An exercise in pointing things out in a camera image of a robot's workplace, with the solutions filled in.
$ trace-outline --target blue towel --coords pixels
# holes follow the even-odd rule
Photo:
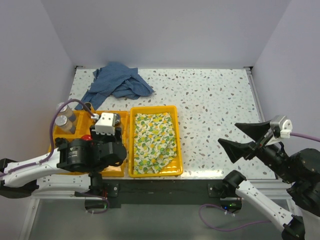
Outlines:
[[[154,92],[138,74],[138,68],[128,68],[119,62],[109,62],[107,66],[97,69],[93,75],[91,88],[86,91],[81,101],[90,102],[94,109],[98,109],[111,94],[116,98],[135,100]],[[75,109],[81,110],[82,105],[78,104]]]

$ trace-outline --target table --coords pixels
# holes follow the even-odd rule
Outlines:
[[[93,82],[94,71],[77,68],[70,99],[83,97]],[[98,110],[177,107],[183,173],[161,179],[223,179],[234,169],[248,179],[275,179],[275,174],[257,158],[242,158],[232,164],[218,143],[218,138],[250,142],[251,139],[234,124],[260,121],[245,69],[139,69],[138,73],[155,91],[151,96],[137,100],[109,96]],[[127,167],[121,179],[132,179]]]

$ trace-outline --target white wall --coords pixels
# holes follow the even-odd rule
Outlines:
[[[49,120],[67,99],[73,65],[40,0],[0,2],[0,158],[44,154]],[[0,196],[2,239],[19,237],[29,199]]]
[[[292,0],[253,68],[266,119],[286,114],[293,130],[320,137],[320,1]],[[290,153],[319,143],[292,137]]]
[[[42,0],[76,65],[253,66],[290,0]]]

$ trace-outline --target yellow tray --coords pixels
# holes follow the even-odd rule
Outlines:
[[[90,135],[90,126],[94,124],[91,119],[90,114],[84,110],[73,111],[76,115],[76,130],[75,133],[66,133],[62,131],[57,126],[53,129],[53,139],[65,138],[69,142],[73,139],[80,139],[83,135]],[[126,149],[128,149],[128,123],[129,123],[129,113],[127,111],[95,111],[95,113],[101,115],[102,113],[117,113],[121,117],[121,123],[123,125],[122,142]],[[103,177],[124,177],[125,176],[125,165],[126,161],[123,161],[121,166],[109,166],[101,171]],[[83,172],[69,172],[62,173],[65,175],[81,175]]]
[[[135,115],[136,114],[162,114],[170,113],[173,128],[175,131],[177,153],[176,157],[162,171],[158,173],[134,174],[134,131],[135,131]],[[176,106],[142,106],[133,107],[130,111],[129,125],[129,176],[132,178],[143,177],[161,177],[161,176],[177,176],[183,173],[184,167],[182,162],[182,153],[180,147],[178,112]]]

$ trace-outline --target yellow patterned cloth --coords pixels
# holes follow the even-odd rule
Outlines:
[[[177,156],[170,113],[135,115],[133,174],[157,174]]]

